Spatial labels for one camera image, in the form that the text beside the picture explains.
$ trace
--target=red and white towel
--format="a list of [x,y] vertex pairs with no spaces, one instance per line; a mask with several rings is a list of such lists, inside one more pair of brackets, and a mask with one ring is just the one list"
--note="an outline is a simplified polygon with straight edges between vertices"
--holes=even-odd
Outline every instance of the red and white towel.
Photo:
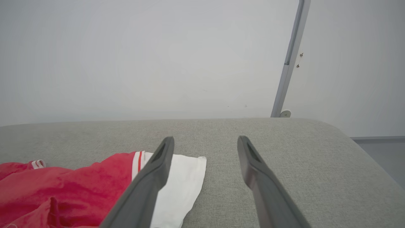
[[[77,170],[46,168],[42,160],[0,164],[0,228],[99,226],[151,155],[115,154]],[[151,227],[181,226],[200,193],[206,162],[204,157],[173,155],[167,184],[158,194]],[[190,176],[180,175],[178,170],[188,170]],[[191,197],[172,194],[177,191]],[[173,197],[180,202],[169,205]],[[167,216],[168,212],[172,213],[171,217]]]

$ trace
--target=gray floor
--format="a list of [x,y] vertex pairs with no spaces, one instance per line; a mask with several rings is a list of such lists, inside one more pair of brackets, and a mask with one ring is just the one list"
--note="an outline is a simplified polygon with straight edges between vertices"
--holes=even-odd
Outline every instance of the gray floor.
[[405,189],[405,139],[355,142]]

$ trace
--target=white panel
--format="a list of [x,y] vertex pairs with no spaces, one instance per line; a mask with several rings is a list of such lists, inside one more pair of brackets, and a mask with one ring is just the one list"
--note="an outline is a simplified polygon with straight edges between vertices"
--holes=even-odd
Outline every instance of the white panel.
[[2,1],[0,125],[270,116],[297,7]]
[[350,137],[405,136],[405,2],[313,0],[283,109]]

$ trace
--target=white towel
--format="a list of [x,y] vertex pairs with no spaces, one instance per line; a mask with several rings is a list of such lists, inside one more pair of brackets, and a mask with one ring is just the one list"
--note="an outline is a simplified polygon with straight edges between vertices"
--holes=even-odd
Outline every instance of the white towel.
[[[136,152],[132,162],[132,180],[153,153]],[[207,159],[173,155],[166,185],[159,191],[151,228],[180,228],[200,194]]]

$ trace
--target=red towel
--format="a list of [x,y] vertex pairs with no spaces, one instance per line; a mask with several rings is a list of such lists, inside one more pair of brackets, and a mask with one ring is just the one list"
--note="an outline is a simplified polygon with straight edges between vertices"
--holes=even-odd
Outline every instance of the red towel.
[[0,227],[99,226],[132,180],[134,153],[77,170],[0,164]]

